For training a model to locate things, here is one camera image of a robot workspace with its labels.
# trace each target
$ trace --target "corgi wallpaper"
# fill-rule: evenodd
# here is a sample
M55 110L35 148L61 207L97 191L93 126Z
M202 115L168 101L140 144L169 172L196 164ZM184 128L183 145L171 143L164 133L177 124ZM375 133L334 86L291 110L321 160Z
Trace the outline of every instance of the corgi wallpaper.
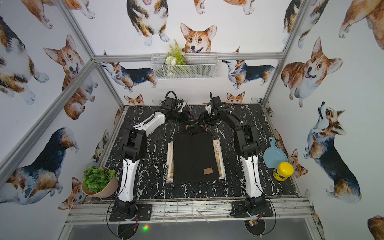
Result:
M98 72L90 76L97 101L75 121L62 109L0 188L1 239L58 239L68 209L85 200L83 171L99 162L119 108Z
M383 239L383 1L313 3L269 98L271 121L326 239Z
M218 63L218 77L213 79L156 80L150 62L100 63L125 105L160 105L169 90L188 104L209 102L209 92L226 103L260 103L268 88L277 60L223 60ZM233 71L241 66L242 71ZM241 79L234 83L232 78ZM268 113L273 116L269 107Z
M0 162L59 96L65 79L70 81L81 62L89 60L57 7L44 4L41 8L45 18L40 19L49 20L51 29L26 7L38 2L3 0L0 4L0 131L7 136L0 138ZM59 64L51 58L54 53Z
M321 15L323 7L319 4L325 6L323 2L328 0L317 1L313 6L319 9L315 18ZM300 5L293 4L292 11L288 11L290 15L286 15L291 0L114 0L113 3L89 0L87 3L88 0L85 5L79 4L82 10L71 9L97 55L104 51L109 55L168 52L169 42L174 39L184 46L186 53L229 53L238 46L244 53L280 52L291 28L286 18L294 19L292 15ZM88 19L87 13L94 18Z

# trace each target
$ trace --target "artificial plant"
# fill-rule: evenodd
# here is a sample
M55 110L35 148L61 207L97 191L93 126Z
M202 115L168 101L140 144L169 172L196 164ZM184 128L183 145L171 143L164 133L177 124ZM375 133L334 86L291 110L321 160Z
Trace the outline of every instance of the artificial plant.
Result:
M104 170L102 167L88 167L83 172L84 187L91 192L98 193L108 185L115 173L115 170Z

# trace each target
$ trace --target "corgi illustration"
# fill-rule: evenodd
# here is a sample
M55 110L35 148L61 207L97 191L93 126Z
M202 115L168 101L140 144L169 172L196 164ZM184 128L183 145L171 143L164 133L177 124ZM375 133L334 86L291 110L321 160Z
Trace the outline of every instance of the corgi illustration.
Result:
M329 0L311 0L310 10L307 18L304 21L303 26L300 29L299 33L299 48L303 48L304 38L311 31L311 29L315 26L315 24L319 21L321 15L324 12L324 9Z
M336 134L347 134L338 121L343 112L327 107L325 102L321 104L318 108L319 119L308 135L304 157L313 158L334 181L334 187L331 186L333 192L326 189L328 196L347 203L357 203L362 198L359 183L334 146Z
M29 89L28 81L34 77L38 82L45 83L49 77L36 69L24 43L1 16L0 39L0 92L10 98L18 93L31 105L35 102L35 94Z
M149 81L153 84L152 88L156 87L155 74L152 68L125 69L117 63L102 63L101 66L107 70L112 79L119 85L133 92L132 87Z
M100 157L104 152L105 146L107 145L108 138L109 138L109 132L108 132L108 129L106 129L104 131L103 137L101 138L101 141L99 142L99 144L97 145L97 147L95 149L95 154L91 158L91 162L88 164L88 167L89 166L92 166L92 167L97 166L97 164L99 163Z
M76 77L80 69L84 66L83 60L76 52L76 45L71 35L67 35L66 45L59 50L44 48L45 53L55 62L63 66L65 78L63 82L63 90ZM71 97L68 103L64 106L64 110L68 117L73 120L79 118L84 112L84 104L87 100L93 102L95 96L92 96L93 88L96 88L98 83L94 83L92 78L88 76L76 93Z
M211 52L211 41L217 33L215 25L204 31L194 31L185 24L180 24L181 32L187 40L183 51L185 53L209 53Z
M235 89L239 89L243 83L250 82L261 78L263 82L260 85L266 84L272 77L271 74L275 67L271 65L263 66L248 66L245 60L222 60L228 65L228 79L234 83Z
M54 132L47 145L28 166L17 168L0 189L0 204L11 202L20 205L40 201L55 190L61 193L63 187L58 179L63 166L66 149L79 150L73 132L62 127Z
M375 240L384 240L384 217L374 216L368 219L367 225Z
M250 15L255 9L252 7L252 3L255 0L224 0L227 3L231 5L237 5L237 6L242 6L244 10L245 15ZM198 14L203 14L205 12L205 6L204 2L205 0L194 0L195 2L195 8Z
M283 33L287 33L287 35L284 38L283 43L286 43L286 41L288 40L293 24L296 20L297 13L299 12L300 5L301 0L292 0L288 5L287 10L285 11Z
M125 100L128 101L128 106L144 106L143 96L140 94L137 98L130 98L124 96Z
M244 95L245 95L245 92L242 92L237 96L227 93L227 100L225 101L225 103L229 103L229 104L242 103Z
M73 177L72 178L72 192L64 202L57 208L60 210L71 209L73 205L83 203L85 201L85 194L81 189L81 182Z
M122 110L119 109L117 112L116 112L116 116L115 116L115 122L114 124L116 125L116 123L118 123L119 119L120 119L120 116L121 116L121 113L122 113Z
M313 46L311 59L306 63L289 63L282 73L281 79L285 86L291 89L289 99L299 98L303 107L303 99L309 97L327 76L338 70L343 64L341 58L327 58L321 49L320 37Z
M152 45L152 35L169 42L166 35L168 19L167 0L127 0L128 16L139 35L145 38L146 46Z
M280 143L281 145L281 150L285 153L285 155L287 156L288 158L288 162L293 166L293 176L294 177L300 177L302 175L305 175L308 173L308 170L301 166L299 164L299 160L298 160L298 157L297 157L297 148L295 150L293 150L293 153L291 156L288 155L288 152L287 150L285 149L285 146L284 146L284 143L283 143L283 140L281 139L281 136L280 136L280 133L279 131L277 131L277 129L275 129L275 133L276 133L276 141Z
M339 37L344 38L352 24L364 18L377 44L384 50L384 0L353 0L340 27Z
M89 0L64 0L64 2L69 9L80 10L89 19L95 17L95 14L88 8ZM49 29L52 28L52 24L49 23L49 19L45 16L43 4L54 6L53 0L22 0L22 3L44 26Z

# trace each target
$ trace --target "black mounting plate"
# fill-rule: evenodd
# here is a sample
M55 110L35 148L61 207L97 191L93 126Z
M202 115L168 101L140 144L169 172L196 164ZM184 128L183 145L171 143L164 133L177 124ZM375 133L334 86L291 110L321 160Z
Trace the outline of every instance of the black mounting plate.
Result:
M243 212L246 210L244 201L236 201L232 202L232 210L236 210L236 212ZM265 201L265 204L262 208L259 209L258 213L254 215L254 217L258 217L260 212L263 212L263 217L273 217L273 209L270 201ZM236 214L234 218L249 218L250 215L247 212L243 214Z
M139 221L149 221L152 214L152 204L136 204L137 211L140 212ZM109 217L110 222L136 221L137 215L132 220L126 220L127 215L116 208L112 208Z

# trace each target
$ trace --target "potted plant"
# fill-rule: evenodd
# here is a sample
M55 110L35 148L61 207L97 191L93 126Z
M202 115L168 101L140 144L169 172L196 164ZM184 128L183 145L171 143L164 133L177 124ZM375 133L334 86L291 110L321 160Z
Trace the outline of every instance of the potted plant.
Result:
M118 180L115 177L115 170L106 167L88 167L83 172L83 192L92 197L109 197L118 188Z

